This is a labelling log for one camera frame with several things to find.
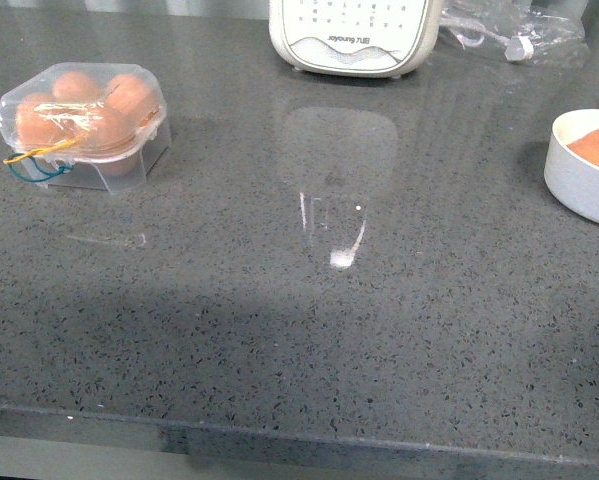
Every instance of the wall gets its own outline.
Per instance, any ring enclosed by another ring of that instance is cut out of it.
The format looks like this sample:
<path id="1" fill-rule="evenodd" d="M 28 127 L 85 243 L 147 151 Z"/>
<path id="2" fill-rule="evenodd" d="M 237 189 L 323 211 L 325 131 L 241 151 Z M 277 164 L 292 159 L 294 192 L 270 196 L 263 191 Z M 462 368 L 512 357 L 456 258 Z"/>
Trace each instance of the wall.
<path id="1" fill-rule="evenodd" d="M 599 37 L 599 0 L 511 0 L 551 7 L 564 16 L 582 18 L 588 36 Z M 65 8 L 100 12 L 266 19 L 268 0 L 0 0 L 1 6 Z"/>

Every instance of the white bowl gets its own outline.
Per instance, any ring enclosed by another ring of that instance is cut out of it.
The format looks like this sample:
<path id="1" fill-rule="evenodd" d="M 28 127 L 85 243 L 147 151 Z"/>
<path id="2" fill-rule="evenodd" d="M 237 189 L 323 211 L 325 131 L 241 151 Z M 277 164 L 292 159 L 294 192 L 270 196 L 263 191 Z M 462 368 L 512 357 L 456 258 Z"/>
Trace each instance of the white bowl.
<path id="1" fill-rule="evenodd" d="M 599 223 L 599 167 L 567 147 L 599 129 L 599 110 L 564 113 L 552 125 L 544 179 L 566 207 Z"/>

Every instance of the clear plastic container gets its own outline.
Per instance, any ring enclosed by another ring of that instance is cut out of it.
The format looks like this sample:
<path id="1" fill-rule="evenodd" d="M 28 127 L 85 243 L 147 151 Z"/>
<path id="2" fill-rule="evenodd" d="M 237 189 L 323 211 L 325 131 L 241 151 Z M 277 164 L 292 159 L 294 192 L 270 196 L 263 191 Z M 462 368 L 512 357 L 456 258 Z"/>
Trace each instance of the clear plastic container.
<path id="1" fill-rule="evenodd" d="M 110 193 L 144 183 L 171 143 L 159 82 L 129 64 L 53 65 L 1 98 L 0 131 L 15 152 L 42 149 L 21 162 L 41 187 Z"/>

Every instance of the clear plastic bag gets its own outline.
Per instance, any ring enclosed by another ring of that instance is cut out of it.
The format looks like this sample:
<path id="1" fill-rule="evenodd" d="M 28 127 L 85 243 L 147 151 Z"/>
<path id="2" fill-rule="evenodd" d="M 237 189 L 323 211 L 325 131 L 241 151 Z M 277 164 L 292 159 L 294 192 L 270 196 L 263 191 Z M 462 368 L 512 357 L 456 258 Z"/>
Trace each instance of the clear plastic bag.
<path id="1" fill-rule="evenodd" d="M 579 68 L 590 54 L 580 20 L 510 0 L 446 0 L 441 27 L 465 50 L 530 66 Z"/>

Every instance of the white appliance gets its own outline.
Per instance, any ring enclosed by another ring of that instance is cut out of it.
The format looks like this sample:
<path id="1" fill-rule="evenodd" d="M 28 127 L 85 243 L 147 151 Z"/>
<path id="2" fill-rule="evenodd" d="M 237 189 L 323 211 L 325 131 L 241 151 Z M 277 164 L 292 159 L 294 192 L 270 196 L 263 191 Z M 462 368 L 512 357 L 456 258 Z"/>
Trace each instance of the white appliance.
<path id="1" fill-rule="evenodd" d="M 270 37 L 297 70 L 398 78 L 437 41 L 444 0 L 270 0 Z"/>

